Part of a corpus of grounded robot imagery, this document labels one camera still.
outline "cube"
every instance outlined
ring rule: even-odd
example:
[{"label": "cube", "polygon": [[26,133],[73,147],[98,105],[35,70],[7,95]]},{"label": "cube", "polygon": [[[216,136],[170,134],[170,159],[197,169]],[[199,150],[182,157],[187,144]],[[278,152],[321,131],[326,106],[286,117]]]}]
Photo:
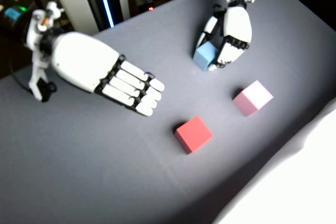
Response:
[{"label": "cube", "polygon": [[189,154],[209,141],[213,135],[203,121],[196,116],[177,128],[175,137]]},{"label": "cube", "polygon": [[210,41],[207,41],[196,49],[193,60],[203,71],[205,71],[215,59],[217,51],[217,48],[215,48]]},{"label": "cube", "polygon": [[244,89],[233,102],[245,116],[248,116],[260,110],[272,99],[273,95],[259,81],[255,81]]}]

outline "gray table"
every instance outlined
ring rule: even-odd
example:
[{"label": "gray table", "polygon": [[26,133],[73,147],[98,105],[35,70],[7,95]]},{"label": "gray table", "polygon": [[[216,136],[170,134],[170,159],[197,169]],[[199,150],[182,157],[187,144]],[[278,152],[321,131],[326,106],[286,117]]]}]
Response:
[{"label": "gray table", "polygon": [[[96,35],[165,84],[150,118],[52,72],[44,104],[0,81],[0,223],[211,222],[336,87],[336,33],[297,0],[250,5],[250,49],[202,72],[191,57],[216,3],[175,0]],[[275,98],[246,118],[232,96],[255,80]],[[186,155],[173,128],[196,115],[214,138]]]}]

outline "black cable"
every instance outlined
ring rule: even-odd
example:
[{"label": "black cable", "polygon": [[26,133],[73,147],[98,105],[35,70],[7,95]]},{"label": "black cable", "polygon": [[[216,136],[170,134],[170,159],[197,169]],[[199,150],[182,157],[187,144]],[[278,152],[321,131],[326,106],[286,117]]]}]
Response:
[{"label": "black cable", "polygon": [[9,55],[9,69],[10,69],[10,74],[12,75],[14,81],[16,82],[16,84],[18,84],[22,89],[26,90],[27,92],[29,92],[30,94],[33,94],[33,92],[30,90],[29,87],[24,86],[20,80],[18,79],[18,77],[15,75],[15,72],[13,70],[13,65],[12,65],[12,55]]}]

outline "toy block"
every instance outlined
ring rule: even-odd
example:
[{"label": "toy block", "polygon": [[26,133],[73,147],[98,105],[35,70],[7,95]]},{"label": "toy block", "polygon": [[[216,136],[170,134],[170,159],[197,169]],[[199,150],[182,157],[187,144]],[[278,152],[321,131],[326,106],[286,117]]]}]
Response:
[{"label": "toy block", "polygon": [[175,137],[189,154],[209,141],[213,135],[203,121],[196,116],[177,128]]},{"label": "toy block", "polygon": [[215,48],[210,41],[207,41],[196,49],[193,60],[203,71],[205,71],[215,59],[217,51],[217,48]]},{"label": "toy block", "polygon": [[260,110],[272,99],[273,95],[259,81],[255,81],[236,96],[233,102],[245,116],[248,116]]}]

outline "pink cube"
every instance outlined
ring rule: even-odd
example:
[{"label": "pink cube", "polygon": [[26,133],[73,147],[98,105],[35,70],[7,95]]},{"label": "pink cube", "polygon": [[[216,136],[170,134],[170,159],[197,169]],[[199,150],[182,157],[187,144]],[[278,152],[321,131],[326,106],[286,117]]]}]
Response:
[{"label": "pink cube", "polygon": [[233,102],[246,116],[253,114],[265,106],[273,95],[259,82],[255,81],[244,89]]}]

